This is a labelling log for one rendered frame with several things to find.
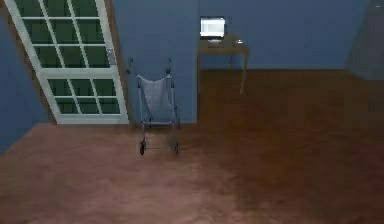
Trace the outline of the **white glass-paned door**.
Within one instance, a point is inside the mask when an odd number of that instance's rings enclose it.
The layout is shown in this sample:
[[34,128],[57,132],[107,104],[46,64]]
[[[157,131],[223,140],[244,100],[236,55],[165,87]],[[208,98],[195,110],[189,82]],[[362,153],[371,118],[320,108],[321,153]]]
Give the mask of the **white glass-paned door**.
[[[112,0],[0,0],[58,124],[129,122]],[[113,48],[116,65],[108,61]]]

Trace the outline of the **brown wooden table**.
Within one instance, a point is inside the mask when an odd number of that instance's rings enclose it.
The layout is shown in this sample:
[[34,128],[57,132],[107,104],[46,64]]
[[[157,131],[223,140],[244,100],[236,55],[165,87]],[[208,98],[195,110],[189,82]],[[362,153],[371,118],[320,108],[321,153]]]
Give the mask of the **brown wooden table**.
[[201,56],[202,55],[229,55],[230,60],[233,60],[233,56],[235,54],[243,55],[244,56],[244,62],[243,67],[241,71],[241,82],[240,82],[240,90],[239,92],[243,94],[245,92],[245,86],[246,86],[246,79],[247,79],[247,69],[248,69],[248,58],[250,54],[249,47],[247,44],[243,41],[243,44],[237,44],[237,40],[240,39],[235,34],[227,34],[224,36],[224,39],[221,44],[215,45],[215,44],[200,44],[198,42],[198,51],[197,51],[197,92],[201,92]]

